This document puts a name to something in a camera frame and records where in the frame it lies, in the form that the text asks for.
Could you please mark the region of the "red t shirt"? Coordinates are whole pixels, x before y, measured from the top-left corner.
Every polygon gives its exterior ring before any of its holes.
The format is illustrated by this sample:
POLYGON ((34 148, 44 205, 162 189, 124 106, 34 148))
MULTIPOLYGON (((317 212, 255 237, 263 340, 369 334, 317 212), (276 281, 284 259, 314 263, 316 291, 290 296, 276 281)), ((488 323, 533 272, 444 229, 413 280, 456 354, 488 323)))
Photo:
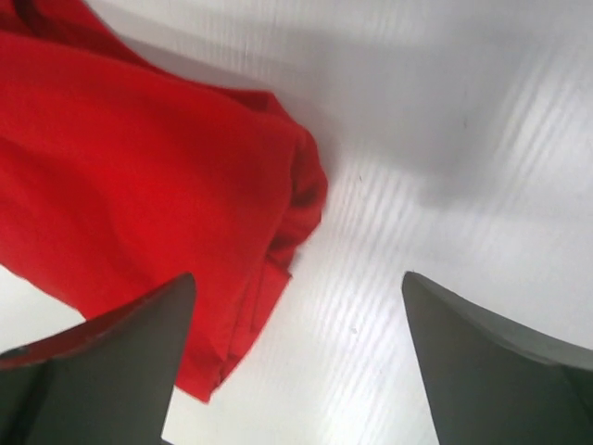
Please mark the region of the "red t shirt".
POLYGON ((274 95, 161 70, 82 1, 2 3, 1 263, 87 318, 190 273, 193 397, 253 346, 327 188, 274 95))

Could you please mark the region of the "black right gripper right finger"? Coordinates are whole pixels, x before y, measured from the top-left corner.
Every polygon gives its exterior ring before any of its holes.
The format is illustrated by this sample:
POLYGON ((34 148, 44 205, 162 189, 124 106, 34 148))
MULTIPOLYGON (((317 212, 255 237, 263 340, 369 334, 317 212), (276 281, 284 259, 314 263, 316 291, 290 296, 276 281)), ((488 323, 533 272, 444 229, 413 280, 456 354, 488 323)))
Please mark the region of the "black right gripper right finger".
POLYGON ((419 273, 405 273, 401 290, 440 443, 591 443, 591 350, 419 273))

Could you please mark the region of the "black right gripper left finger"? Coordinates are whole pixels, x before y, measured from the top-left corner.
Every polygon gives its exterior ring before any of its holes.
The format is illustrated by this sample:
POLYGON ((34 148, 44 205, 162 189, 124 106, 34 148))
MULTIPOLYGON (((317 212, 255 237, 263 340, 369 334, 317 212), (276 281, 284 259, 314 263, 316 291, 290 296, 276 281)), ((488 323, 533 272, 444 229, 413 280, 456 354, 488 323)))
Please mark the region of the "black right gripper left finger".
POLYGON ((161 444, 196 301, 184 273, 1 355, 4 444, 161 444))

